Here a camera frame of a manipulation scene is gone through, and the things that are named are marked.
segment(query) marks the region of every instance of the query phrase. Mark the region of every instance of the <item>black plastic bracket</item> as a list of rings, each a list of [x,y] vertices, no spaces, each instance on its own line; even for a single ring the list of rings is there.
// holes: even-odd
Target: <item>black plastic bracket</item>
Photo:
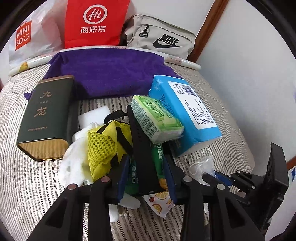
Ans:
[[[151,141],[136,120],[131,106],[127,106],[128,119],[133,139],[133,154],[136,161],[139,180],[139,195],[164,192],[158,181],[158,176],[151,152]]]

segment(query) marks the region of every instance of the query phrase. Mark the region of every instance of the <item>white label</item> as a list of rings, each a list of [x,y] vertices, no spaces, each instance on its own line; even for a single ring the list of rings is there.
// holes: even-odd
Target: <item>white label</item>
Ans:
[[[181,101],[196,129],[216,127],[216,123],[190,85],[168,81],[169,85]]]

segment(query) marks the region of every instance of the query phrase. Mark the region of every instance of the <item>wooden door frame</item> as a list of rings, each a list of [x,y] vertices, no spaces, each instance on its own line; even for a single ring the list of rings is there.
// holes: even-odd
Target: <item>wooden door frame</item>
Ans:
[[[202,25],[195,39],[194,49],[188,56],[187,60],[196,63],[198,57],[202,53],[209,38],[211,37],[222,13],[224,12],[229,0],[215,0],[204,24]]]

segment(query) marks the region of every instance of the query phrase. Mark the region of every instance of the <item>bag zipper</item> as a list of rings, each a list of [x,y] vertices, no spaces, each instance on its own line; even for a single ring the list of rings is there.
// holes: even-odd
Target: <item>bag zipper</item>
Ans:
[[[149,28],[149,25],[146,25],[146,28],[139,34],[140,37],[143,37],[143,38],[148,38],[148,30]]]

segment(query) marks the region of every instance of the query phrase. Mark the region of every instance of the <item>white plastic bag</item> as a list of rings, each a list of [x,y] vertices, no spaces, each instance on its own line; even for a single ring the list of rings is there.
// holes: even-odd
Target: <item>white plastic bag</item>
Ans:
[[[8,41],[9,65],[25,70],[27,60],[63,48],[67,0],[47,0],[18,27]]]
[[[195,162],[189,167],[190,177],[192,177],[202,185],[209,186],[209,184],[202,179],[202,175],[204,173],[208,173],[211,176],[217,178],[215,175],[214,162],[212,156],[206,156],[199,160],[199,162]]]

